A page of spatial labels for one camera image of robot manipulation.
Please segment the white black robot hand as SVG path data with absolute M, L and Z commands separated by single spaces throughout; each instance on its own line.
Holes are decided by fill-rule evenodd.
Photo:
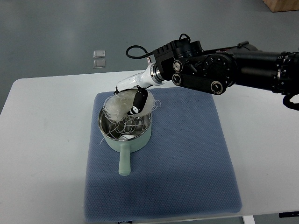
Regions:
M 137 73 L 120 81 L 116 85 L 114 94 L 133 90 L 135 93 L 133 105 L 127 114 L 136 115 L 141 113 L 145 108 L 149 95 L 147 88 L 151 86 L 161 86 L 165 83 L 166 80 L 162 78 L 158 66 L 155 63 L 151 63 L 144 72 Z

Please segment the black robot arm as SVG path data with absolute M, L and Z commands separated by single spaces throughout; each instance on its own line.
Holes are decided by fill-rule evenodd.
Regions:
M 264 52 L 249 42 L 233 47 L 203 50 L 199 41 L 182 34 L 177 40 L 157 48 L 149 78 L 161 84 L 223 94 L 234 84 L 268 90 L 284 96 L 283 105 L 297 110 L 292 98 L 299 93 L 298 52 Z

